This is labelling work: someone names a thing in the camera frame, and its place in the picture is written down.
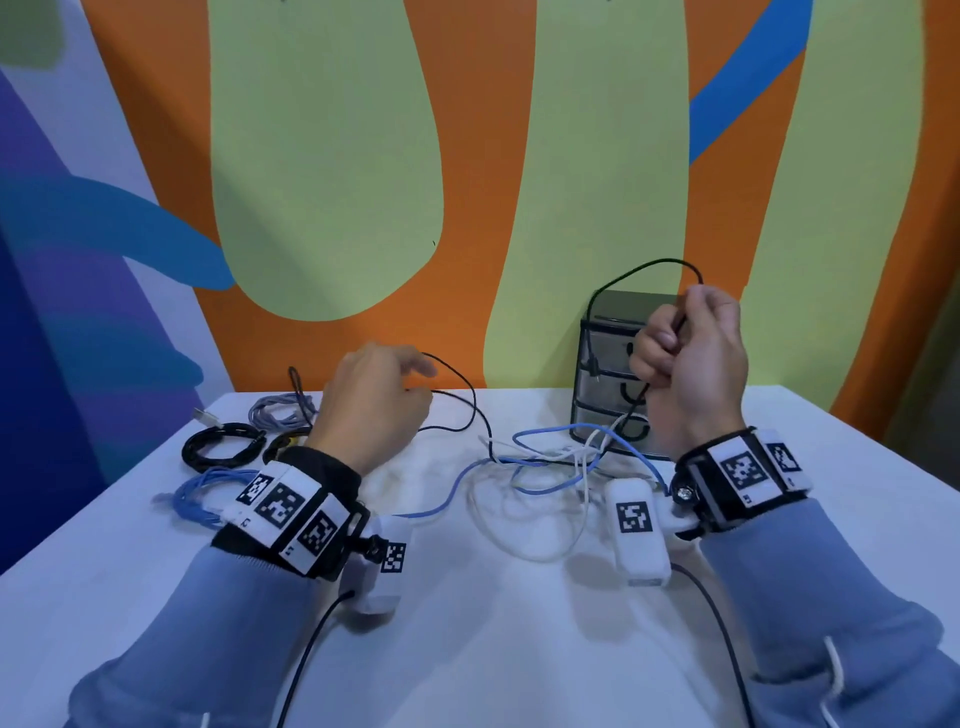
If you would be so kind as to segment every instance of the hand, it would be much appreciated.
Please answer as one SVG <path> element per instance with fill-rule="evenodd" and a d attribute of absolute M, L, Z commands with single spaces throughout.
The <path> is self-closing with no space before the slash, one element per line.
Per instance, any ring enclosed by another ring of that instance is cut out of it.
<path fill-rule="evenodd" d="M 630 369 L 650 383 L 647 414 L 654 436 L 677 460 L 703 443 L 746 427 L 740 403 L 747 386 L 747 352 L 740 338 L 740 305 L 708 285 L 694 285 L 681 302 L 686 324 L 673 330 L 680 309 L 663 305 L 636 335 Z"/>
<path fill-rule="evenodd" d="M 403 386 L 412 371 L 437 374 L 433 362 L 413 347 L 368 344 L 347 354 L 324 388 L 306 445 L 361 475 L 383 465 L 414 439 L 430 412 L 429 389 Z"/>

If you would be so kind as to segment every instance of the sleeve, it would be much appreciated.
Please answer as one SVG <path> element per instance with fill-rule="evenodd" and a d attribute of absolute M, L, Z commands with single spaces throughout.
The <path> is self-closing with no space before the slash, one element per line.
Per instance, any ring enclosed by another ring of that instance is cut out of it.
<path fill-rule="evenodd" d="M 812 498 L 703 540 L 756 656 L 760 725 L 960 725 L 940 621 L 887 590 Z"/>
<path fill-rule="evenodd" d="M 278 459 L 356 499 L 360 475 L 339 460 Z M 267 728 L 319 598 L 318 582 L 226 526 L 130 649 L 76 685 L 67 728 Z"/>

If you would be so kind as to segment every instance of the white table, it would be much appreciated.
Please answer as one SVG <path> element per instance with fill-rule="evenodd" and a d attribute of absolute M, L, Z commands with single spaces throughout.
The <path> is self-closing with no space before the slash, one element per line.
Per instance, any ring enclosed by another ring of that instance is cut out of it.
<path fill-rule="evenodd" d="M 226 395 L 210 410 L 225 422 L 244 420 L 258 396 Z M 565 422 L 569 398 L 568 390 L 479 392 L 501 439 Z M 894 591 L 940 617 L 943 648 L 960 658 L 960 494 L 781 387 L 750 388 L 744 406 L 748 422 L 784 435 L 857 553 Z M 436 397 L 428 422 L 458 425 L 468 415 L 456 400 Z M 73 684 L 140 634 L 209 541 L 209 531 L 151 503 L 190 476 L 180 446 L 199 429 L 185 425 L 0 576 L 4 726 L 59 728 Z M 483 456 L 480 431 L 478 423 L 469 433 L 422 433 L 367 479 L 367 503 L 384 513 L 440 503 L 454 476 Z M 504 477 L 496 466 L 476 473 L 482 502 L 499 497 Z M 535 507 L 563 502 L 548 500 Z M 569 533 L 569 517 L 524 521 L 518 507 L 508 509 L 515 520 L 494 522 L 515 546 L 543 551 Z M 328 630 L 288 726 L 741 724 L 728 657 L 703 599 L 679 575 L 665 590 L 621 588 L 596 521 L 571 556 L 548 566 L 494 547 L 462 494 L 416 538 L 410 592 L 394 618 L 372 630 Z M 732 623 L 697 553 L 678 558 L 705 577 Z"/>

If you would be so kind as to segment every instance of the black wrist strap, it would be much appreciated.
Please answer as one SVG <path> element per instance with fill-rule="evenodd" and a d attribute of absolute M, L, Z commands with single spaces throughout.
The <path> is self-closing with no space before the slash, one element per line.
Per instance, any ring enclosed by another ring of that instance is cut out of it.
<path fill-rule="evenodd" d="M 281 554 L 291 544 L 293 534 L 309 525 L 311 519 L 319 516 L 318 509 L 326 496 L 333 495 L 349 512 L 348 521 L 329 537 L 320 558 L 306 575 L 311 578 L 320 577 L 334 581 L 340 575 L 350 551 L 364 546 L 358 540 L 358 536 L 366 526 L 370 512 L 357 501 L 360 474 L 337 458 L 312 448 L 299 446 L 288 448 L 279 454 L 276 461 L 292 465 L 322 486 L 304 505 L 300 513 L 285 524 L 284 534 L 289 535 L 278 540 L 273 546 L 264 546 L 242 528 L 228 523 L 213 537 L 212 545 L 227 553 L 249 556 L 291 573 L 303 575 Z"/>
<path fill-rule="evenodd" d="M 806 497 L 810 483 L 775 430 L 748 429 L 704 443 L 677 462 L 673 499 L 706 531 L 723 531 Z"/>
<path fill-rule="evenodd" d="M 225 437 L 242 437 L 251 440 L 251 443 L 232 457 L 205 457 L 200 451 Z M 267 433 L 247 423 L 226 423 L 201 430 L 187 438 L 180 451 L 183 462 L 197 473 L 205 473 L 210 468 L 241 468 L 253 462 L 264 444 L 267 442 Z"/>

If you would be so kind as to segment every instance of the left hand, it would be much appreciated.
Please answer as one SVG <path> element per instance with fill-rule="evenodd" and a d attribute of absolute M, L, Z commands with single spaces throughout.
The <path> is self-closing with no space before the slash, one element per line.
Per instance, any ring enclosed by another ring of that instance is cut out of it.
<path fill-rule="evenodd" d="M 430 412 L 429 389 L 403 386 L 411 372 L 436 376 L 437 368 L 414 347 L 368 344 L 347 354 L 324 388 L 306 445 L 361 475 L 383 465 L 410 444 Z"/>

